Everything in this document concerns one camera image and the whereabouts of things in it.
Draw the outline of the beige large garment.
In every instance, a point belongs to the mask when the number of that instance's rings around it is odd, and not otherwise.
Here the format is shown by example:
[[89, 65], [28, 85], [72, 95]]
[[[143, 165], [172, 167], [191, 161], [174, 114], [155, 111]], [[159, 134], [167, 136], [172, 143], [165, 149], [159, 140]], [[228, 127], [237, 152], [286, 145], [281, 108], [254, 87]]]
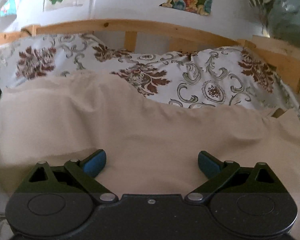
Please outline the beige large garment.
[[0, 179], [16, 188], [34, 163], [107, 153], [100, 182], [117, 194], [187, 193], [203, 179], [205, 150], [243, 166], [264, 161], [300, 212], [300, 121], [242, 106], [186, 109], [141, 96], [113, 74], [41, 77], [0, 99]]

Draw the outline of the floral patterned bedspread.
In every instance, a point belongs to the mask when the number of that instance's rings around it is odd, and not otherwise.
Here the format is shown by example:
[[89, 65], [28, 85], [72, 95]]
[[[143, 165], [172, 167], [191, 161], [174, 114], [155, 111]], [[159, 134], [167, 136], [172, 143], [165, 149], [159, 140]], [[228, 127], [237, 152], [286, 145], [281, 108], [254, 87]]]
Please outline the floral patterned bedspread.
[[[292, 110], [300, 121], [300, 101], [291, 89], [266, 63], [242, 47], [192, 54], [133, 54], [108, 48], [92, 34], [51, 34], [23, 38], [0, 49], [2, 95], [41, 77], [78, 73], [116, 75], [141, 96], [158, 103], [186, 109], [242, 106], [274, 118]], [[0, 210], [15, 189], [6, 189], [0, 179]], [[292, 235], [300, 239], [299, 210]]]

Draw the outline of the wooden bed frame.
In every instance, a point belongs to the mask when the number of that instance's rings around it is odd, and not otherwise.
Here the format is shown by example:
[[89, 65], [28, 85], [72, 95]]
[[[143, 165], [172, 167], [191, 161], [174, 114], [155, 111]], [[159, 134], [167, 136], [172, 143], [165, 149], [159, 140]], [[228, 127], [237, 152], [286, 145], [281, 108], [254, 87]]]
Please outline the wooden bed frame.
[[72, 21], [51, 25], [32, 24], [20, 31], [0, 33], [0, 46], [12, 43], [23, 37], [35, 37], [44, 34], [76, 34], [93, 33], [95, 31], [119, 31], [125, 34], [124, 48], [129, 51], [136, 49], [139, 33], [157, 35], [168, 38], [166, 51], [182, 51], [190, 53], [200, 48], [242, 45], [262, 57], [297, 94], [300, 101], [300, 48], [288, 42], [266, 36], [253, 35], [249, 38], [232, 40], [207, 31], [183, 27], [170, 23], [127, 20], [100, 19]]

